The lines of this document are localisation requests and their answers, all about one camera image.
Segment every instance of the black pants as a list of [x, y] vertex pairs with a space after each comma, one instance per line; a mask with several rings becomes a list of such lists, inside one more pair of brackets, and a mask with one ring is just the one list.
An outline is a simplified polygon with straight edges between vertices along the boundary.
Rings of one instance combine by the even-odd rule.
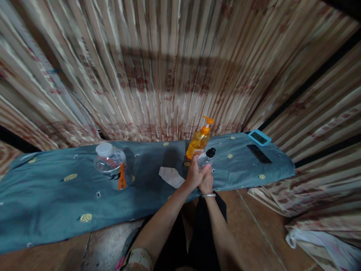
[[[219, 209], [227, 221], [227, 205], [221, 197], [214, 192]], [[138, 233], [144, 228], [152, 216], [146, 217]], [[133, 238], [129, 247], [132, 246], [138, 233]], [[207, 204], [204, 198], [199, 198], [196, 208], [196, 220], [193, 228], [193, 238], [187, 253], [185, 230], [182, 215], [179, 213], [169, 234], [169, 237], [159, 255], [154, 270], [175, 270], [181, 266], [190, 266], [198, 271], [221, 270], [213, 241], [211, 220], [209, 218]]]

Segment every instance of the black bottle cap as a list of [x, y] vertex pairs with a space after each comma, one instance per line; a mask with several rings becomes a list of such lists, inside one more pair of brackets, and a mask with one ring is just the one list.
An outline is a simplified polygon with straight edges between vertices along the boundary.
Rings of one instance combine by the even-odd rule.
[[212, 158], [212, 157], [215, 155], [215, 148], [210, 148], [210, 149], [206, 152], [206, 155], [207, 155], [209, 158]]

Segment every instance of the orange label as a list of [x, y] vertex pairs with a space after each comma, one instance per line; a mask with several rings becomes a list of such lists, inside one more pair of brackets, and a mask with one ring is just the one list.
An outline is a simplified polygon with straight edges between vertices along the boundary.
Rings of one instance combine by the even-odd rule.
[[125, 181], [125, 175], [124, 175], [124, 163], [119, 168], [119, 179], [118, 179], [118, 190], [126, 188], [127, 182]]
[[203, 149], [195, 149], [191, 144], [189, 144], [188, 150], [187, 150], [187, 158], [192, 160], [193, 155], [199, 155], [203, 152]]

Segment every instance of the hand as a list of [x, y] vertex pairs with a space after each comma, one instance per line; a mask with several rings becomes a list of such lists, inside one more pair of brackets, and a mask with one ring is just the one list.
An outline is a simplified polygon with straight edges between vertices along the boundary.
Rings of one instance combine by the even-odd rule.
[[201, 183], [199, 184], [199, 190], [202, 194], [210, 194], [213, 193], [213, 175], [212, 175], [212, 167], [206, 167], [207, 171], [205, 172]]
[[189, 166], [187, 178], [185, 179], [185, 182], [184, 182], [186, 185], [188, 185], [192, 189], [195, 189], [200, 184], [205, 172], [208, 170], [207, 169], [208, 167], [205, 167], [201, 170], [198, 169], [197, 158], [198, 158], [198, 155], [193, 156], [192, 162]]

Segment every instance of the floral sleeve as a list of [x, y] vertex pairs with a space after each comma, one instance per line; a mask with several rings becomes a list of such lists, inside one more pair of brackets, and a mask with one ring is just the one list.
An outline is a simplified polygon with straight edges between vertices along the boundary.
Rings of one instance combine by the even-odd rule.
[[135, 248], [128, 254], [122, 271], [152, 271], [153, 264], [148, 252], [143, 248]]

